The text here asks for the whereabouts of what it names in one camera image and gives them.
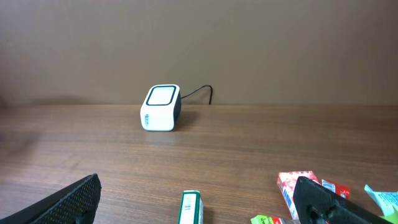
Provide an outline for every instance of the power cord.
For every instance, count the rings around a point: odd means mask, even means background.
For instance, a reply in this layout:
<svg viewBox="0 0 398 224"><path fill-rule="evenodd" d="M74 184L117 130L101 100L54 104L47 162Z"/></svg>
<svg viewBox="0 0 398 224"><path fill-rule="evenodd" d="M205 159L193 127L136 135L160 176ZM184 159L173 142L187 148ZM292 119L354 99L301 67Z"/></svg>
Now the power cord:
<svg viewBox="0 0 398 224"><path fill-rule="evenodd" d="M181 97L181 99L184 99L185 97L194 94L196 91L198 91L198 90L200 90L201 88L204 88L204 87L210 87L210 100L209 100L209 105L210 105L211 104L211 97L213 97L213 87L211 87L211 85L203 85L202 87L196 89L195 91L191 92L190 94Z"/></svg>

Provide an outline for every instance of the green and white box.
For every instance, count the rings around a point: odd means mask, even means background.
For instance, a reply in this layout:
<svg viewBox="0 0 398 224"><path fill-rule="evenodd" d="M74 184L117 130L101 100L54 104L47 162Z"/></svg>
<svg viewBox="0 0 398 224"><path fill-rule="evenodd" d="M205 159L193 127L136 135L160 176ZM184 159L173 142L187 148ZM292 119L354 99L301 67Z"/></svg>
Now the green and white box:
<svg viewBox="0 0 398 224"><path fill-rule="evenodd" d="M182 192L178 224L203 224L203 201L198 190Z"/></svg>

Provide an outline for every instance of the wooden table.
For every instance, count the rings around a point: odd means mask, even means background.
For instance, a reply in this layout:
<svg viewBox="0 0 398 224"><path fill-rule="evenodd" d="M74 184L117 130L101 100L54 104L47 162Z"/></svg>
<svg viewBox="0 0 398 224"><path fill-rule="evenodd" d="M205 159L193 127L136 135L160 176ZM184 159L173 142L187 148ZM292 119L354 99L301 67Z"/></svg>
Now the wooden table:
<svg viewBox="0 0 398 224"><path fill-rule="evenodd" d="M398 190L398 107L183 106L175 131L141 128L139 105L35 106L0 113L0 218L97 173L95 223L177 223L200 190L205 223L290 217L278 172L312 170L365 193Z"/></svg>

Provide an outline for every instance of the brown wall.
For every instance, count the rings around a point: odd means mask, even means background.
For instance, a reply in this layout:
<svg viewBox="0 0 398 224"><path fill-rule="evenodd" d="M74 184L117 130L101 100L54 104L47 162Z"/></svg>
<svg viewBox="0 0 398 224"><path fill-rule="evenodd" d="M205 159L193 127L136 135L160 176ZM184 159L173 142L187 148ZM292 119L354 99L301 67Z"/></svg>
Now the brown wall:
<svg viewBox="0 0 398 224"><path fill-rule="evenodd" d="M397 24L396 0L3 0L0 95L142 103L175 83L212 84L215 104L397 104Z"/></svg>

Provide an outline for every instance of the red and white box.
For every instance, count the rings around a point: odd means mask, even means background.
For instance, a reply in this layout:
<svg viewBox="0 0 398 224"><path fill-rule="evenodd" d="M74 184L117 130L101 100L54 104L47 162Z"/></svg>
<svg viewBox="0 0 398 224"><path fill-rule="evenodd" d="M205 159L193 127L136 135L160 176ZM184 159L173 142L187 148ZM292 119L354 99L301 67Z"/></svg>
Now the red and white box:
<svg viewBox="0 0 398 224"><path fill-rule="evenodd" d="M322 180L322 186L349 200L349 188L330 180Z"/></svg>
<svg viewBox="0 0 398 224"><path fill-rule="evenodd" d="M290 214L294 220L298 220L299 216L297 215L296 206L294 205L293 193L297 179L301 176L319 184L317 177L315 177L312 171L280 172L277 181L280 191L285 198L287 207L289 208Z"/></svg>

